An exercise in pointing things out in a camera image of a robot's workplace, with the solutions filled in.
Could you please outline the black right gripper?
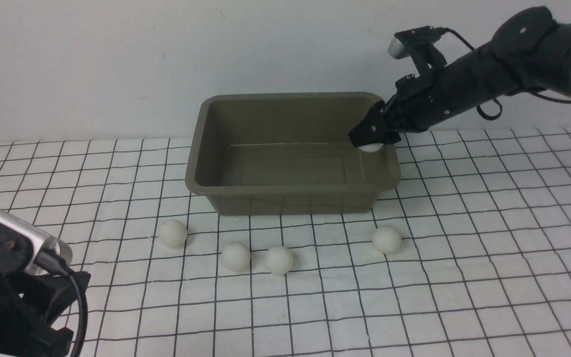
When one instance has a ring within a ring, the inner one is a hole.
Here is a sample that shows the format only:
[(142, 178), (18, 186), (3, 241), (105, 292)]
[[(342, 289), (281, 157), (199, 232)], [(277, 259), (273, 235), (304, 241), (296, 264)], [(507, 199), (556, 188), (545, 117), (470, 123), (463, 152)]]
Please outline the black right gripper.
[(483, 48), (442, 68), (396, 82), (389, 104), (374, 103), (363, 121), (348, 133), (354, 147), (394, 145), (399, 132), (427, 129), (509, 92), (509, 71)]

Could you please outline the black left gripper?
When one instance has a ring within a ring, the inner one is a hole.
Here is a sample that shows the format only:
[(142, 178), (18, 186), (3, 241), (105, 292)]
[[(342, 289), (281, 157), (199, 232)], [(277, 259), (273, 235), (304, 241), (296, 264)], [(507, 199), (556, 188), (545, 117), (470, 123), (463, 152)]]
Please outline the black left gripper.
[(15, 357), (65, 357), (73, 331), (53, 323), (78, 294), (73, 282), (49, 274), (0, 274), (0, 354)]

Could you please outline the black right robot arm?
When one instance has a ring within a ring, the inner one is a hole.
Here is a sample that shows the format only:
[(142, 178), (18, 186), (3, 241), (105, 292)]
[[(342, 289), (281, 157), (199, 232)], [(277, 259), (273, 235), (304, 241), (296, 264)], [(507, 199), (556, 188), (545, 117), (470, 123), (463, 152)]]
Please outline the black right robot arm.
[(571, 23), (556, 22), (545, 6), (508, 19), (492, 39), (446, 63), (435, 48), (451, 30), (424, 26), (395, 34), (388, 48), (395, 59), (409, 57), (418, 75), (399, 79), (396, 93), (379, 100), (348, 136), (355, 147), (396, 144), (401, 133), (421, 133), (500, 96), (552, 90), (571, 103)]

